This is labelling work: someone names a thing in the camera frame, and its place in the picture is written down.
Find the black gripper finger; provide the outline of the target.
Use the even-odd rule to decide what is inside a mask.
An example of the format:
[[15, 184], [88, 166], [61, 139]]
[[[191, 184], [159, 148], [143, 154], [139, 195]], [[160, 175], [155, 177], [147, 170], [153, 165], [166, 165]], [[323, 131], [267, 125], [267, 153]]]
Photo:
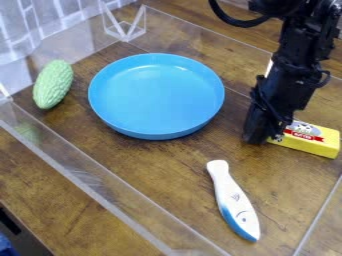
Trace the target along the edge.
[[243, 125], [243, 140], [248, 144], [260, 145], [267, 138], [272, 139], [283, 135], [287, 122], [274, 116], [268, 110], [263, 110], [256, 104], [251, 104]]

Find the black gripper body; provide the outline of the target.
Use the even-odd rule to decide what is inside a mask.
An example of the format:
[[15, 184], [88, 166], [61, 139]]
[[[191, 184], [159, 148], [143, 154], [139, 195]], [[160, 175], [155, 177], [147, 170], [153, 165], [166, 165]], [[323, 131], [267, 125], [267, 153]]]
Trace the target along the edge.
[[330, 82], [330, 72], [316, 61], [295, 63], [275, 54], [271, 62], [268, 74], [256, 76], [251, 91], [251, 122], [291, 122], [315, 90]]

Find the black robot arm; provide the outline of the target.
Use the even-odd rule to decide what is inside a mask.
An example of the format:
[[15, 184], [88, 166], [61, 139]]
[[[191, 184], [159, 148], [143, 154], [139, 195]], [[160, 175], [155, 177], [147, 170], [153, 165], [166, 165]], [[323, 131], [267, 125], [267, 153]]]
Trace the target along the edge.
[[262, 144], [283, 136], [294, 112], [306, 108], [315, 90], [331, 74], [320, 67], [339, 35], [342, 0], [280, 0], [272, 13], [282, 17], [279, 48], [267, 75], [256, 77], [251, 90], [243, 140]]

